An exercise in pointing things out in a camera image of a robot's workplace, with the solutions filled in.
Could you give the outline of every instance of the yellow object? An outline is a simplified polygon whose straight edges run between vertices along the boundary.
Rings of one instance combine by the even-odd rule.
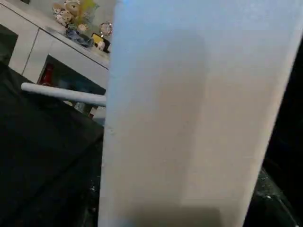
[[[82,24],[83,17],[85,16],[85,13],[89,10],[89,8],[93,8],[96,4],[93,0],[81,0],[80,1],[80,9],[79,9],[79,18],[78,18],[78,25]]]
[[[92,38],[96,44],[103,42],[103,38],[101,38],[101,36],[97,35],[96,33],[93,33]]]

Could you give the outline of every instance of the toy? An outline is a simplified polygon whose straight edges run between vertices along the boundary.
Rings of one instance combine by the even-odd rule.
[[[80,4],[76,0],[67,0],[62,6],[59,3],[53,4],[53,15],[55,20],[67,27],[78,16]]]
[[[86,33],[88,30],[89,30],[89,26],[87,24],[81,24],[77,28],[77,31],[81,34]]]
[[[71,23],[73,16],[69,11],[62,10],[59,14],[55,16],[55,19],[59,24],[67,26],[69,23]]]
[[[105,43],[103,41],[100,41],[97,46],[98,50],[103,51],[104,47],[105,47]]]
[[[68,10],[74,17],[78,16],[80,5],[76,2],[68,2],[65,4],[65,9]]]

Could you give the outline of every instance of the white cabinet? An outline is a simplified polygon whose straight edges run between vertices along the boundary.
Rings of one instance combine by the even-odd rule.
[[[0,62],[22,74],[38,27],[0,4]]]
[[[108,70],[105,67],[42,30],[38,33],[23,76],[37,83],[49,59],[53,59],[55,64],[63,64],[94,84],[107,88]],[[76,80],[72,78],[72,73],[68,77],[68,80]]]

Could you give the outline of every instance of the white wall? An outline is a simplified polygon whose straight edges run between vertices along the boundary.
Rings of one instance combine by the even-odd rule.
[[[116,0],[95,0],[100,6],[95,14],[94,24],[99,25],[102,22],[111,21],[113,22],[114,8]]]
[[[52,8],[55,2],[61,3],[57,0],[31,0],[30,5],[35,7],[37,10],[43,12],[47,16],[53,17]]]
[[[100,227],[242,226],[302,11],[300,0],[119,1]]]

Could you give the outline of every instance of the teddy bear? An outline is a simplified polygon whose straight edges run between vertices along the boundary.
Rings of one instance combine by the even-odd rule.
[[[67,26],[69,23],[71,23],[73,16],[69,11],[62,10],[59,14],[55,16],[55,19],[59,24]]]
[[[66,0],[64,6],[59,3],[53,4],[53,15],[55,20],[65,27],[78,16],[79,10],[80,1],[78,0]]]

